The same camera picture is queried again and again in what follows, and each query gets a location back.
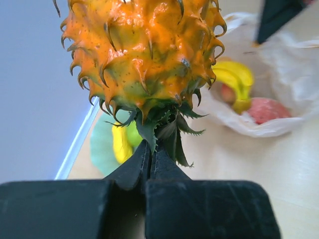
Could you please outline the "fake peach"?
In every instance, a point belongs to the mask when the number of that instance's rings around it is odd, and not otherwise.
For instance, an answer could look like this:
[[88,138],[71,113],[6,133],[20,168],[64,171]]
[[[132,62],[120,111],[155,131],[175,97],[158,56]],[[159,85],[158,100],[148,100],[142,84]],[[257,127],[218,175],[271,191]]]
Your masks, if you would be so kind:
[[236,101],[236,94],[234,90],[226,84],[222,84],[220,94],[222,100],[228,104],[234,104]]

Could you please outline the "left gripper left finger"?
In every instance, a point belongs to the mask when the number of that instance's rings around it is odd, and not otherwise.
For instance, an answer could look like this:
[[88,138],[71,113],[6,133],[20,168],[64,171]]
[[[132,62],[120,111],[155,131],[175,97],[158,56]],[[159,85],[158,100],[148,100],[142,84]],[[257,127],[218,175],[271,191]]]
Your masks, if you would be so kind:
[[1,184],[1,238],[144,238],[141,183],[149,156],[142,141],[126,163],[103,179]]

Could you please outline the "fake watermelon slice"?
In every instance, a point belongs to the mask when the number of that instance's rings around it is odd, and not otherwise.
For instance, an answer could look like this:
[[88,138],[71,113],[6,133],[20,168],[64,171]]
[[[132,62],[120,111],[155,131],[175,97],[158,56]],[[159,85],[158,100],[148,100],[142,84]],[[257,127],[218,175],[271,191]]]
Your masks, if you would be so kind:
[[268,98],[252,98],[248,114],[256,124],[292,117],[291,113],[280,102]]

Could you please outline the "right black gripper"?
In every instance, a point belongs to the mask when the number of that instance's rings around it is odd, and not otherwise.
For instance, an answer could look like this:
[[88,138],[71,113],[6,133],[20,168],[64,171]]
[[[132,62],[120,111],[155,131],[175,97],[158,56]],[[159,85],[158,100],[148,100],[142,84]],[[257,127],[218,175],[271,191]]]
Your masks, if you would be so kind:
[[265,0],[256,35],[256,43],[263,44],[266,42],[311,4],[311,0]]

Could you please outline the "fake pineapple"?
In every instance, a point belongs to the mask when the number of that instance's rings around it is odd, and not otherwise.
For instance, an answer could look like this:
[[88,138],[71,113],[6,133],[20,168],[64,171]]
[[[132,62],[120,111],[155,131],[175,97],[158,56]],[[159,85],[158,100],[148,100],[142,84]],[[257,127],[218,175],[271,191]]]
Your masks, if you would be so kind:
[[192,97],[211,86],[216,27],[227,29],[216,0],[69,0],[61,41],[71,45],[70,68],[78,84],[98,97],[100,109],[130,117],[151,152],[163,144],[170,158],[188,166],[181,133],[199,135],[186,118],[197,118]]

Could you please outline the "fake banana bunch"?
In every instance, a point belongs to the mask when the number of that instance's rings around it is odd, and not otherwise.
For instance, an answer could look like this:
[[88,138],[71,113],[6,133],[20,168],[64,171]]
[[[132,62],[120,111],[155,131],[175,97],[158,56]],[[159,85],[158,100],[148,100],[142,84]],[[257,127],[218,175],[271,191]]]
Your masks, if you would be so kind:
[[251,89],[254,85],[252,71],[244,64],[236,61],[221,61],[212,66],[216,81],[231,88],[235,94],[232,109],[242,114],[251,106]]

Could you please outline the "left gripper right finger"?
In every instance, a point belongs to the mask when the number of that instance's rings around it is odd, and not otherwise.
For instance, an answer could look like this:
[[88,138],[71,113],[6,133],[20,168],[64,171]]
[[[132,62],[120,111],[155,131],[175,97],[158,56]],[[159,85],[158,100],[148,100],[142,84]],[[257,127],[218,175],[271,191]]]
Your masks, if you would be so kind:
[[267,192],[247,180],[192,180],[162,146],[146,182],[148,239],[279,239]]

